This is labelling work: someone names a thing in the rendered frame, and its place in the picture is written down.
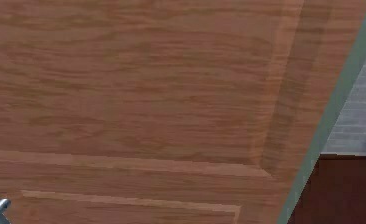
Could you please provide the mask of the brown wooden room door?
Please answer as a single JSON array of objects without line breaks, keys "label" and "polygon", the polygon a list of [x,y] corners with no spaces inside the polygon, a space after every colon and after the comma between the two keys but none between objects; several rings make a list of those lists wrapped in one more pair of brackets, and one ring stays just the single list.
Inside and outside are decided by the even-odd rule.
[{"label": "brown wooden room door", "polygon": [[366,56],[366,0],[0,0],[12,224],[281,224]]}]

